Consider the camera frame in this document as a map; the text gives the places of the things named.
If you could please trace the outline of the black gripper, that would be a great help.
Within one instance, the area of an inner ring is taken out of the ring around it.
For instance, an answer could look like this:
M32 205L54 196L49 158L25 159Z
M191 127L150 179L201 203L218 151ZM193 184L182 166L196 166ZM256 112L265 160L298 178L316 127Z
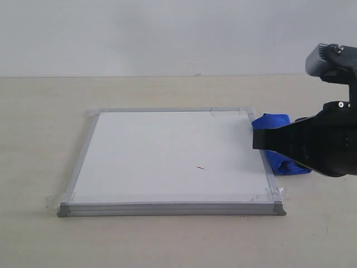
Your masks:
M325 103L311 122L303 118L282 127L253 129L252 148L276 152L326 176L356 175L356 84L349 85L348 101Z

